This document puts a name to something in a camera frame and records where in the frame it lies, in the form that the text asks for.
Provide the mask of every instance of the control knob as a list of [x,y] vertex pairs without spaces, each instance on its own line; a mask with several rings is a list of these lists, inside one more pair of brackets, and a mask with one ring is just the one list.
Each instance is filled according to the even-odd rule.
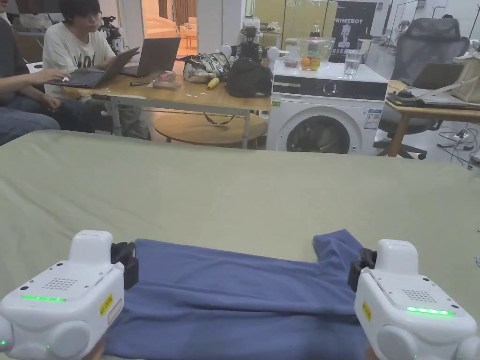
[[337,88],[333,81],[328,81],[324,84],[324,94],[327,96],[333,96],[336,94]]

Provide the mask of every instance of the table leg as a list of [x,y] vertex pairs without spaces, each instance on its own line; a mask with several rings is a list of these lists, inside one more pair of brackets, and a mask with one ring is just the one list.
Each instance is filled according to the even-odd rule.
[[112,97],[110,98],[110,106],[112,109],[112,119],[113,119],[113,134],[116,136],[121,135],[121,123],[120,123],[120,112],[119,112],[119,101]]
[[277,34],[276,35],[276,48],[278,50],[282,49],[282,34]]
[[246,110],[245,112],[245,127],[243,128],[243,135],[242,135],[242,149],[248,148],[248,132],[250,126],[250,110]]
[[398,123],[398,126],[395,131],[395,136],[392,139],[392,143],[390,145],[390,151],[388,152],[389,157],[396,157],[398,152],[400,151],[400,147],[402,146],[403,137],[407,132],[408,122],[410,121],[410,115],[404,114],[402,115],[402,120]]

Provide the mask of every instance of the banana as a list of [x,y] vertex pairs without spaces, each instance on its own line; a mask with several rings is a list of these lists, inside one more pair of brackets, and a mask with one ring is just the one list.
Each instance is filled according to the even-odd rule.
[[215,89],[215,88],[218,86],[219,83],[220,83],[219,78],[214,77],[214,78],[208,83],[208,88],[209,88],[210,90]]

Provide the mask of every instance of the sticker label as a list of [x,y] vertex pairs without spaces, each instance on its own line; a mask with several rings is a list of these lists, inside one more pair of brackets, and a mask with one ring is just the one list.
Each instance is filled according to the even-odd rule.
[[100,317],[103,317],[107,310],[112,306],[113,303],[113,294],[108,295],[103,304],[100,306]]
[[370,322],[372,320],[372,311],[370,310],[370,306],[368,306],[365,300],[363,301],[363,305],[361,309],[363,310],[363,313],[365,314],[365,317],[367,318],[368,322]]
[[367,121],[365,122],[365,129],[378,129],[378,124],[381,117],[382,111],[380,109],[368,110]]
[[108,324],[110,325],[113,320],[117,318],[117,315],[120,314],[120,311],[123,309],[123,300],[120,299],[117,301],[115,306],[110,310],[108,313],[107,319],[108,319]]

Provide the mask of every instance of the washing machine door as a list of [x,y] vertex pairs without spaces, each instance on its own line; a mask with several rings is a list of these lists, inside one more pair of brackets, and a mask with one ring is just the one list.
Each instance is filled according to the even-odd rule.
[[312,116],[295,126],[287,136],[287,151],[348,154],[350,136],[341,122],[324,115]]
[[364,111],[326,106],[305,109],[285,123],[277,138],[276,149],[307,153],[355,153],[361,146],[361,132],[351,115],[358,117]]

